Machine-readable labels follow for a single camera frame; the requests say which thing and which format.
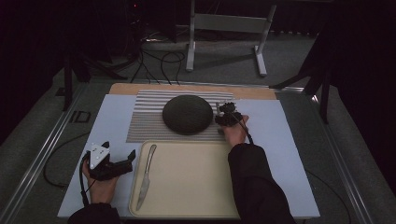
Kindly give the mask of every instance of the black sleeve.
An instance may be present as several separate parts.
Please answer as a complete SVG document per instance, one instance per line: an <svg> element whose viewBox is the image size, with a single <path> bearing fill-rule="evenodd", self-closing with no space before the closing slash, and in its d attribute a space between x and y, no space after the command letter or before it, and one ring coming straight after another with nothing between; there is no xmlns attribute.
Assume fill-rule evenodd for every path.
<svg viewBox="0 0 396 224"><path fill-rule="evenodd" d="M282 188L272 178L262 147L239 144L229 156L233 197L244 224L295 223Z"/></svg>
<svg viewBox="0 0 396 224"><path fill-rule="evenodd" d="M120 224L120 216L116 208L109 203L92 203L75 212L68 224Z"/></svg>

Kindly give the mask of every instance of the gray carpet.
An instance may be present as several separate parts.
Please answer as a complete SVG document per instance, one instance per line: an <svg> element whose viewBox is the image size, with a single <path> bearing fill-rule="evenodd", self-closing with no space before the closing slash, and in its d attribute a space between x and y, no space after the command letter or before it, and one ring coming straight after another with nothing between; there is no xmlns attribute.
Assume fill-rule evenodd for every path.
<svg viewBox="0 0 396 224"><path fill-rule="evenodd" d="M193 72L184 70L185 60L178 75L178 63L163 64L163 71L171 81L273 85L297 74L315 41L313 38L301 35L270 35L264 47L268 76L263 78L258 75L252 55L253 46L258 44L257 35L224 34L227 38L216 41L211 33L198 35L200 41L196 43ZM161 59L165 52L154 50L181 51L186 54L186 44L186 37L180 36L176 44L165 40L145 43L142 48L145 52ZM159 59L144 53L143 62L155 78L166 80ZM165 60L176 61L178 57L169 54ZM133 64L119 74L128 77L125 82L129 82L137 67L138 63ZM92 117L87 123L68 123L64 128L55 148L59 147L59 150L50 159L47 167L48 178L53 182L67 183L70 180L88 138L86 133L94 123L105 94L113 83L120 82L98 71L92 73L94 77L91 83L74 108L76 111L90 112ZM148 83L147 77L150 77L151 82L155 82L154 78L148 75L147 70L141 68L135 81ZM305 82L306 80L302 80L292 86L303 87ZM0 204L0 209L2 211L6 208L29 164L34 161L35 155L39 153L50 135L57 119L62 115L64 98L55 96L55 92L62 85L63 71L54 78L53 87L36 103L0 148L0 201L3 202ZM309 219L305 223L361 223L336 169L327 135L316 111L312 109L310 99L291 91L281 91L276 96L284 107L321 214L321 217ZM357 183L364 205L371 215L372 221L368 223L396 223L395 197L376 168L367 146L335 88L331 88L328 114L330 124L325 128L332 131L334 142L347 164L348 171ZM66 223L66 220L56 217L64 194L65 189L49 185L40 174L13 223Z"/></svg>

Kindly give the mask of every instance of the dark round stone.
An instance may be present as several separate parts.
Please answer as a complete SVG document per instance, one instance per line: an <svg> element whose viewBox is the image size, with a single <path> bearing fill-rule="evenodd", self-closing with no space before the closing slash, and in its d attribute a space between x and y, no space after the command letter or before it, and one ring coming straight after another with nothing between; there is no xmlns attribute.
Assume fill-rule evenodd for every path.
<svg viewBox="0 0 396 224"><path fill-rule="evenodd" d="M163 122L176 133L199 133L206 129L212 120L212 107L199 96L180 95L163 107Z"/></svg>

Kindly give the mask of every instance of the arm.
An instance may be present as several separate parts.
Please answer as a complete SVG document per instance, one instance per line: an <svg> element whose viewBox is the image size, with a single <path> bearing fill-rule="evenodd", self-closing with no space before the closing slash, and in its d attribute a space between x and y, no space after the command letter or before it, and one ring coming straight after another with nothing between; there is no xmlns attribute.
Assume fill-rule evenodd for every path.
<svg viewBox="0 0 396 224"><path fill-rule="evenodd" d="M244 116L244 125L248 116ZM239 124L222 127L233 147L228 161L233 197L243 223L295 223L283 190L272 178L264 150L246 144L246 132Z"/></svg>
<svg viewBox="0 0 396 224"><path fill-rule="evenodd" d="M67 223L120 224L120 216L117 209L112 208L110 205L119 178L95 181L90 178L87 162L84 162L82 172L88 179L88 186L91 186L91 204L74 213Z"/></svg>

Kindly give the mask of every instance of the person's left hand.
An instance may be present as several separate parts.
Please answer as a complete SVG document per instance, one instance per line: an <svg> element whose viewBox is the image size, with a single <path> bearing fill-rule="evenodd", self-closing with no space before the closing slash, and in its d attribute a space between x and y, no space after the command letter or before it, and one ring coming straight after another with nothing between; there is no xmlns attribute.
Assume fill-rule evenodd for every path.
<svg viewBox="0 0 396 224"><path fill-rule="evenodd" d="M114 192L116 190L119 176L109 180L94 180L90 178L90 173L88 169L88 161L84 161L84 165L82 166L82 173L88 179L88 187L91 186L91 203L111 203L114 197Z"/></svg>

